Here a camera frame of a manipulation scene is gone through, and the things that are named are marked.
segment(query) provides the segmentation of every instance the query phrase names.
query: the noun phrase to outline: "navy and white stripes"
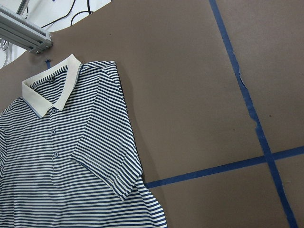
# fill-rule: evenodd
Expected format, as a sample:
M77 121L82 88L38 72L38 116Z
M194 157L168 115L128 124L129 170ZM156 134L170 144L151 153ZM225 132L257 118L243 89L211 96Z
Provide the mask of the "navy and white stripes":
M68 66L30 87L54 103ZM62 111L24 98L0 114L0 227L167 227L144 186L116 64L89 62Z

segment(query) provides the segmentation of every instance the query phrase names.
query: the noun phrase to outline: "wire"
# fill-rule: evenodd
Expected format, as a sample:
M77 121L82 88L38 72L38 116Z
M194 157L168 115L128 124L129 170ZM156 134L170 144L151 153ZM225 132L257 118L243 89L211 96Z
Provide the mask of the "wire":
M86 2L87 2L87 11L88 11L89 14L91 14L92 12L91 12L91 9L90 9L90 0L87 0Z
M45 26L48 26L48 25L50 25L50 24L53 24L53 23L55 23L55 22L57 22L57 21L59 21L59 20L61 20L61 19L63 19L63 18L66 18L66 17L71 13L72 8L74 7L75 1L76 1L76 0L73 1L73 4L72 4L72 7L71 7L70 11L69 11L65 16L63 16L63 17L61 17L61 18L58 18L57 20L54 20L54 21L52 21L51 23L48 23L47 25L42 26L42 28L44 28Z
M5 57L5 62L4 62L2 67L5 67L8 63L8 60L9 60L9 55L10 55L9 42L7 41L7 43L8 43L8 48L5 50L6 57Z
M75 14L75 15L73 16L72 20L71 20L71 25L73 24L74 18L75 18L78 14L81 14L81 13L88 13L88 12L89 12L89 11L81 11L81 12Z
M25 17L25 19L27 19L28 18L28 13L29 13L29 8L27 7L27 16Z

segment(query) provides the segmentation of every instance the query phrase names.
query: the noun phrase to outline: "shirt collar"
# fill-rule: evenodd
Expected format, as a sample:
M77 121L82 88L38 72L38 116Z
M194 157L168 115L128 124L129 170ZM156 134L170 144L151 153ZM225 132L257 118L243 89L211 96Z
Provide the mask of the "shirt collar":
M49 102L35 90L30 88L30 85L34 82L49 76L50 74L67 65L68 70L62 94L55 103ZM67 102L67 99L75 87L81 66L82 63L79 62L79 60L76 59L73 54L70 55L68 58L53 66L52 68L24 80L22 82L22 97L40 118L42 118L51 107L55 107L62 111Z

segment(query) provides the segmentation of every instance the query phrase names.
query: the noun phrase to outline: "shirt sleeve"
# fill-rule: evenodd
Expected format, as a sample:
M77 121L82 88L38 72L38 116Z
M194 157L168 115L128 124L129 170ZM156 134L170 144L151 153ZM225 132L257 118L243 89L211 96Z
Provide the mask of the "shirt sleeve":
M6 160L6 141L5 141L4 131L0 127L0 179L3 176L5 160Z
M90 119L71 155L125 200L142 174L116 64L101 71Z

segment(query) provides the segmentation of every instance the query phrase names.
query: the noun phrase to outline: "blue tape line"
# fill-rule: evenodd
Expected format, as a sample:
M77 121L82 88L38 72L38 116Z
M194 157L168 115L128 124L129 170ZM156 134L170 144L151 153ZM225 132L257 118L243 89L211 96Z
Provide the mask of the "blue tape line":
M176 182L180 182L180 181L186 181L186 180L190 180L190 179L194 179L194 178L198 178L198 177L209 176L209 175L212 175L215 173L236 170L236 169L240 169L240 168L244 168L244 167L252 166L252 165L258 165L258 164L265 163L265 162L266 162L265 157L261 156L261 157L247 159L244 161L239 161L239 162L237 161L237 162L226 164L226 165L220 165L220 166L205 169L205 170L190 172L190 173L186 173L183 175L166 178L163 180L153 181L153 182L146 183L145 185L147 188L154 188L154 187L158 187L161 185L172 184L172 183L176 183Z
M51 64L50 64L49 60L46 60L46 64L47 64L48 69L50 69L51 68Z
M289 226L291 228L297 228L298 225L296 223L294 213L292 212L292 210L290 208L290 205L288 203L287 197L286 197L286 195L284 193L282 180L281 180L279 171L278 171L278 169L276 167L275 160L274 160L274 158L273 158L273 156L271 154L271 151L270 151L268 142L266 140L265 134L263 132L260 120L259 120L259 118L257 116L257 113L256 113L255 109L254 109L253 102L251 100L249 91L248 91L248 89L246 88L246 86L244 85L244 83L242 81L241 74L240 74L240 68L239 68L239 65L238 65L238 61L237 61L237 58L236 58L235 54L233 53L233 48L232 48L232 45L231 45L228 33L226 31L224 22L222 20L221 15L220 15L218 6L217 6L215 0L209 0L209 2L210 2L210 5L211 5L211 8L212 8L214 17L216 19L216 22L218 24L219 31L220 31L221 36L223 38L223 41L224 41L224 44L225 44L225 47L226 47L226 51L227 51L227 53L229 55L229 59L230 59L230 62L232 64L235 76L237 77L237 82L238 82L238 85L239 85L239 87L241 89L243 98L245 100L247 109L249 111L249 115L250 115L250 117L257 124L256 125L256 134L258 136L259 142L260 142L261 147L263 149L263 153L264 153L265 159L266 159L267 164L269 166L270 173L271 173L272 178L274 180L275 187L276 187L276 190L277 190L277 192L279 194L279 197L280 197L280 200L281 200L284 212L285 212L285 214L287 216L287 220L288 220Z
M275 160L279 160L279 159L293 157L293 156L297 156L297 155L301 155L301 154L304 154L304 146L293 148L293 149L286 150L286 151L273 153L273 158ZM162 179L162 180L148 182L145 185L147 188L150 189L150 188L155 188L155 187L159 187L162 185L177 183L180 181L187 181L187 180L191 180L191 179L198 178L198 177L209 176L209 175L220 173L220 172L236 170L236 169L240 169L240 168L244 168L244 167L248 167L248 166L252 166L252 165L259 165L259 164L262 164L265 162L266 162L266 159L264 156L255 157L255 158L246 159L246 160L239 161L239 162L237 161L237 162L229 163L226 165L208 168L205 170L190 172L190 173L186 173L186 174L179 175L179 176L174 176L174 177L170 177L170 178L166 178L166 179Z
M286 151L281 151L277 153L273 153L272 156L275 160L289 158L297 155L304 154L304 146L293 148Z

